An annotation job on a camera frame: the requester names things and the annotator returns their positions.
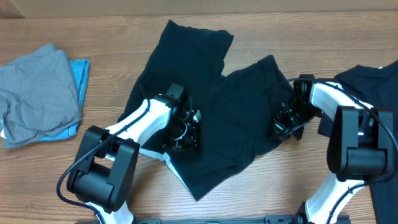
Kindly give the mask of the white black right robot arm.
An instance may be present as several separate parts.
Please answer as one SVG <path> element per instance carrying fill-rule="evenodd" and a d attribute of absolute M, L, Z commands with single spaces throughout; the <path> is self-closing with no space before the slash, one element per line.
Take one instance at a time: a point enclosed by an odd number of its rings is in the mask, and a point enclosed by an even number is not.
<path fill-rule="evenodd" d="M 333 122 L 326 151 L 328 175 L 295 215 L 268 215 L 265 223 L 350 223 L 340 212 L 369 184 L 387 182 L 397 172 L 392 112 L 362 102 L 327 78 L 291 79 L 294 100 L 275 113 L 270 139 L 300 140 L 304 126 L 327 115 Z"/>

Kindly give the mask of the black shorts with patterned waistband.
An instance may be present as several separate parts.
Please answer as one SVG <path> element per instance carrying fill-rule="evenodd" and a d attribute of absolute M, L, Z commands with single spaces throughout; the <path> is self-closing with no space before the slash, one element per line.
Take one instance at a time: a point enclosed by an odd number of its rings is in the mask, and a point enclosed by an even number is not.
<path fill-rule="evenodd" d="M 163 93 L 176 83 L 187 90 L 201 113 L 198 149 L 167 149 L 164 135 L 158 133 L 145 150 L 163 160 L 195 200 L 279 145 L 270 138 L 273 117 L 293 99 L 292 87 L 272 55 L 222 75 L 232 41 L 225 30 L 169 21 L 122 113 L 125 118 L 140 107 L 142 86 Z"/>

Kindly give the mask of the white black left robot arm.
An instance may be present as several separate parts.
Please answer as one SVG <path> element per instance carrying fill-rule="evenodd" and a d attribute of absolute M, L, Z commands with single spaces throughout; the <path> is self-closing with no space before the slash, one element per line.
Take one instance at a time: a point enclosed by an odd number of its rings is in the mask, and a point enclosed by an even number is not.
<path fill-rule="evenodd" d="M 141 90 L 146 97 L 128 117 L 106 129 L 87 129 L 74 163 L 59 179 L 76 195 L 74 204 L 92 210 L 97 223 L 134 223 L 127 199 L 139 154 L 198 151 L 199 112 L 184 87 Z"/>

